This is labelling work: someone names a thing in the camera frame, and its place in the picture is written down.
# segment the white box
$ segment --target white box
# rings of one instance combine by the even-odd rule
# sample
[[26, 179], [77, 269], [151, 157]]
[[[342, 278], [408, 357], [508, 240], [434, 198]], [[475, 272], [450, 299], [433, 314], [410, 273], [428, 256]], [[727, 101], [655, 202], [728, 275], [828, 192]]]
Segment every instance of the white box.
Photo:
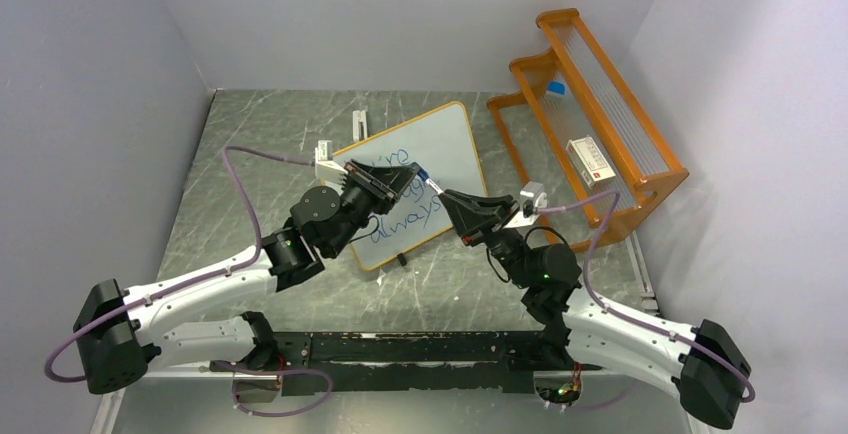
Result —
[[615, 177], [612, 165], [591, 137], [568, 141], [565, 151], [571, 165], [589, 189], [606, 184]]

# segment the gray wall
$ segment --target gray wall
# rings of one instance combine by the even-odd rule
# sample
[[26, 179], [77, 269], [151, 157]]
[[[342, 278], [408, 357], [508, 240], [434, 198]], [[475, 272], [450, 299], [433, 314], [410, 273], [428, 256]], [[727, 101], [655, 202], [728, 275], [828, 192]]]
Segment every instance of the gray wall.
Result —
[[165, 0], [213, 87], [515, 90], [547, 44], [536, 15], [577, 7], [611, 56], [653, 0]]
[[623, 71], [692, 175], [639, 230], [666, 315], [729, 328], [734, 432], [848, 425], [848, 0], [656, 0]]
[[0, 431], [90, 429], [41, 364], [93, 284], [155, 278], [208, 101], [160, 0], [0, 0]]

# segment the whiteboard frame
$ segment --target whiteboard frame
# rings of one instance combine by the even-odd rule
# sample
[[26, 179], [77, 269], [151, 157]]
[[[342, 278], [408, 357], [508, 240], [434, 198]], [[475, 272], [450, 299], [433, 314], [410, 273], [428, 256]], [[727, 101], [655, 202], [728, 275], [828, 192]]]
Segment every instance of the whiteboard frame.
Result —
[[[345, 152], [350, 151], [352, 149], [355, 149], [356, 147], [359, 147], [359, 146], [366, 144], [368, 142], [371, 142], [371, 141], [379, 138], [380, 136], [384, 136], [384, 135], [386, 135], [386, 134], [388, 134], [392, 131], [400, 129], [401, 127], [408, 126], [408, 125], [412, 124], [413, 122], [420, 121], [420, 120], [424, 119], [425, 117], [427, 117], [431, 114], [435, 114], [435, 113], [437, 113], [437, 112], [439, 112], [443, 109], [447, 109], [447, 108], [449, 108], [453, 105], [458, 105], [460, 108], [462, 108], [462, 115], [465, 117], [465, 127], [468, 128], [468, 137], [471, 138], [471, 147], [474, 149], [474, 157], [477, 159], [477, 169], [480, 171], [480, 180], [483, 181], [483, 195], [488, 196], [489, 195], [489, 189], [486, 186], [486, 177], [483, 175], [483, 166], [480, 164], [480, 154], [477, 152], [477, 144], [474, 142], [474, 134], [471, 132], [471, 121], [468, 119], [468, 111], [465, 110], [465, 104], [463, 104], [459, 101], [451, 101], [451, 102], [444, 104], [442, 106], [439, 106], [439, 107], [437, 107], [437, 108], [435, 108], [431, 111], [427, 111], [424, 114], [421, 114], [420, 116], [415, 116], [412, 119], [409, 119], [408, 121], [401, 122], [400, 124], [398, 124], [396, 126], [390, 127], [390, 128], [388, 128], [388, 129], [386, 129], [382, 132], [374, 134], [373, 136], [371, 136], [371, 137], [369, 137], [365, 140], [359, 141], [355, 144], [351, 144], [351, 145], [349, 145], [349, 146], [347, 146], [343, 149], [339, 149], [338, 151], [333, 153], [333, 156], [338, 156], [338, 155], [344, 154]], [[356, 259], [356, 263], [359, 264], [359, 268], [362, 269], [363, 271], [368, 272], [368, 271], [373, 271], [375, 269], [379, 269], [380, 267], [386, 265], [387, 263], [397, 259], [398, 255], [406, 254], [407, 252], [421, 246], [422, 244], [424, 244], [427, 241], [430, 241], [432, 239], [435, 239], [435, 238], [441, 236], [442, 234], [450, 231], [451, 229], [453, 229], [453, 226], [448, 226], [445, 229], [437, 232], [436, 234], [433, 234], [432, 236], [424, 239], [423, 241], [421, 241], [417, 244], [414, 244], [414, 245], [406, 248], [405, 250], [399, 252], [397, 255], [395, 255], [395, 257], [390, 257], [390, 258], [388, 258], [384, 261], [380, 261], [376, 265], [371, 266], [371, 267], [365, 267], [364, 265], [362, 265], [362, 261], [359, 260], [359, 254], [357, 254], [357, 252], [356, 252], [356, 246], [351, 244], [350, 248], [353, 251], [353, 257]]]

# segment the orange wooden rack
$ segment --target orange wooden rack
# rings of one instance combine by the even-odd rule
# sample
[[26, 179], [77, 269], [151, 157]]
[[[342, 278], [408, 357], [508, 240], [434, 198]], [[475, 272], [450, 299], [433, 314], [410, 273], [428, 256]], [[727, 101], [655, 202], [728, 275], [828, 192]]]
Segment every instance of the orange wooden rack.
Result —
[[[559, 165], [577, 198], [589, 192], [569, 162], [569, 139], [591, 135], [611, 160], [618, 176], [612, 186], [622, 191], [599, 245], [624, 240], [689, 175], [660, 135], [656, 126], [627, 87], [621, 75], [580, 19], [577, 9], [543, 12], [536, 18], [551, 47], [509, 65], [520, 90], [494, 97], [487, 103], [512, 163], [522, 182], [530, 178], [501, 117], [501, 110], [526, 104], [539, 122]], [[572, 114], [545, 99], [548, 84], [565, 82], [574, 104]], [[589, 226], [597, 228], [609, 208], [601, 203], [584, 207]], [[556, 238], [549, 234], [549, 240]], [[589, 247], [588, 240], [572, 244], [575, 251]]]

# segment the white bracket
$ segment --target white bracket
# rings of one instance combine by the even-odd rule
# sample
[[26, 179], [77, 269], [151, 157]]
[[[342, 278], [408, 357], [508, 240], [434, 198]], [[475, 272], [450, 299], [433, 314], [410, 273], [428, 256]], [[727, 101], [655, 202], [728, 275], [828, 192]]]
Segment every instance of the white bracket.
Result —
[[333, 141], [318, 141], [315, 148], [315, 177], [319, 181], [344, 185], [344, 167], [333, 160]]
[[368, 124], [365, 120], [367, 111], [353, 111], [353, 142], [360, 142], [368, 139]]

